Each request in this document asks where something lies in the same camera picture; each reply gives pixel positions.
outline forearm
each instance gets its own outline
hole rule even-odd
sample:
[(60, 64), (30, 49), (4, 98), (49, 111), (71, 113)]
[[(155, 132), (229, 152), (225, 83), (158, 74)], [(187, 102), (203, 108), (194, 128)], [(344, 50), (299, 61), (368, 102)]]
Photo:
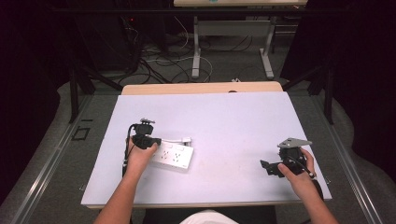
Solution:
[(330, 212), (326, 204), (320, 199), (320, 197), (314, 197), (303, 200), (306, 211), (311, 217), (311, 222), (321, 224), (333, 224), (338, 223), (335, 217)]
[(126, 175), (94, 223), (129, 223), (140, 174)]

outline desk leg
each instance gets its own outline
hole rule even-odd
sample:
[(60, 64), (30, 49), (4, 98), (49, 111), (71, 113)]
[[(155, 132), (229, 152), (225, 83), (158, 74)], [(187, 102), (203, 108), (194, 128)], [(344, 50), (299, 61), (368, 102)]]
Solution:
[(274, 35), (276, 26), (276, 17), (271, 18), (271, 25), (269, 28), (268, 36), (265, 42), (265, 49), (260, 49), (260, 55), (262, 56), (262, 65), (264, 66), (265, 75), (268, 79), (274, 79), (274, 73), (268, 58), (268, 51), (271, 48), (271, 41)]
[(199, 48), (198, 18), (194, 17), (194, 60), (192, 62), (192, 78), (199, 77), (199, 65), (201, 60), (201, 50)]

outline white shirt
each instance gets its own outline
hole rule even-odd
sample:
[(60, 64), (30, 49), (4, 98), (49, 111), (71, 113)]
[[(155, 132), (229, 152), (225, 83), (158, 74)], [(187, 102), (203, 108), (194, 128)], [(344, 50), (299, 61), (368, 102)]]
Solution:
[(238, 224), (238, 223), (216, 211), (205, 210), (187, 217), (180, 224)]

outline power strip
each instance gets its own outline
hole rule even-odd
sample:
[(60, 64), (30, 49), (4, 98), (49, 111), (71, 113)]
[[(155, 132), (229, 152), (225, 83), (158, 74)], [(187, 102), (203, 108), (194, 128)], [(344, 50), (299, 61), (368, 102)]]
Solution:
[(160, 147), (152, 155), (151, 163), (162, 168), (186, 172), (189, 169), (193, 151), (193, 147), (162, 141)]

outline white table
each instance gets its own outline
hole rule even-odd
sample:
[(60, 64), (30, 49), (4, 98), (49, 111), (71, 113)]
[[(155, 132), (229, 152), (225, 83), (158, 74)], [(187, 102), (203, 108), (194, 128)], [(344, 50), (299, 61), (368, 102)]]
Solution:
[[(279, 7), (303, 6), (306, 2), (307, 0), (175, 0), (174, 4), (176, 7)], [(191, 76), (199, 77), (200, 35), (251, 35), (265, 37), (265, 48), (260, 49), (260, 55), (265, 75), (273, 79), (274, 73), (268, 58), (268, 51), (275, 26), (276, 17), (272, 17), (269, 21), (198, 21), (197, 17), (194, 17), (194, 59)]]
[[(306, 139), (290, 98), (286, 92), (271, 91), (274, 82), (251, 83), (251, 92), (243, 92), (249, 83), (240, 84), (144, 85), (136, 87), (153, 93), (119, 96), (81, 204), (90, 208), (106, 204), (121, 180), (127, 129), (142, 118), (156, 121), (153, 137), (191, 137), (194, 153), (187, 173), (149, 165), (139, 181), (134, 207), (299, 202), (286, 178), (269, 176), (260, 164), (279, 161), (277, 144), (286, 138)], [(272, 89), (258, 91), (268, 84)], [(130, 87), (124, 94), (134, 89)], [(216, 93), (208, 93), (210, 88)], [(205, 93), (196, 93), (197, 89)], [(329, 200), (332, 196), (317, 163), (315, 169), (324, 199)]]

